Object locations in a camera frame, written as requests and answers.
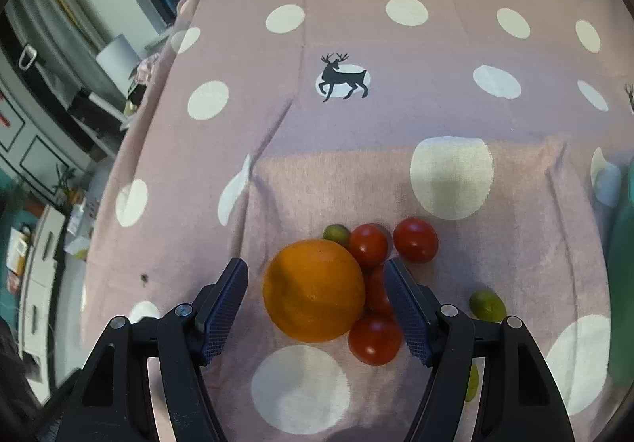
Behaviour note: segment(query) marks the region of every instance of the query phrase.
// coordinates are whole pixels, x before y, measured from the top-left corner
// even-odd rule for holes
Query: drawer handle
[[[31,334],[34,335],[37,330],[37,306],[33,305],[33,321],[31,324]]]
[[[42,251],[42,261],[46,260],[48,256],[48,246],[51,245],[51,239],[53,238],[53,232],[49,231],[48,236],[46,237],[46,243],[44,244],[44,250]]]

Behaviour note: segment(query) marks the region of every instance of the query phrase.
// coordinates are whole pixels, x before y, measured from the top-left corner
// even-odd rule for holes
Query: orange
[[[359,264],[344,247],[321,239],[280,250],[262,295],[275,325],[300,342],[326,342],[350,331],[365,302]]]

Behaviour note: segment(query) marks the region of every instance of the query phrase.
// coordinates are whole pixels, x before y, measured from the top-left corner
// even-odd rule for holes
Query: black deer silhouette
[[[339,63],[341,63],[342,61],[346,61],[348,59],[348,54],[341,55],[337,53],[337,59],[334,61],[330,61],[330,58],[332,58],[332,56],[332,54],[326,54],[325,57],[321,57],[321,61],[326,63],[326,68],[321,73],[321,79],[323,79],[323,82],[319,83],[319,89],[323,94],[326,94],[325,87],[326,85],[329,86],[328,94],[323,101],[325,102],[330,98],[330,95],[332,94],[332,91],[336,84],[343,83],[346,83],[350,87],[350,91],[348,92],[348,95],[344,97],[344,99],[350,97],[353,94],[354,90],[359,88],[359,86],[363,88],[363,97],[366,97],[368,95],[368,87],[364,85],[363,79],[365,78],[365,73],[367,71],[364,70],[363,72],[354,73],[337,72],[339,69]]]
[[[630,98],[630,108],[632,108],[632,113],[634,114],[634,84],[626,84],[625,93]]]

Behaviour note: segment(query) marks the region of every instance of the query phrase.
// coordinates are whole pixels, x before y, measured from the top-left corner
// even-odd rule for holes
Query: red object
[[[368,312],[348,333],[348,347],[367,365],[385,365],[396,357],[403,335],[391,317]]]
[[[348,251],[362,269],[381,265],[388,256],[388,240],[383,232],[372,224],[363,224],[350,233]]]
[[[376,313],[394,314],[386,289],[383,286],[383,266],[373,268],[363,277],[365,281],[365,306]]]
[[[412,263],[427,263],[438,252],[438,235],[423,219],[410,217],[394,228],[394,247]]]

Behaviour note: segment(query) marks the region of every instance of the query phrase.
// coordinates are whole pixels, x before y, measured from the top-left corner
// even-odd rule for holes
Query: cherry tomato
[[[363,224],[350,233],[348,251],[362,269],[381,265],[388,256],[388,240],[382,231],[372,224]]]
[[[383,286],[383,266],[375,267],[363,279],[365,281],[365,306],[381,315],[393,315],[394,310]]]
[[[385,365],[394,360],[403,335],[391,317],[367,312],[348,333],[348,347],[359,360],[367,365]]]
[[[394,228],[394,247],[412,263],[431,261],[438,252],[438,235],[423,219],[410,217]]]

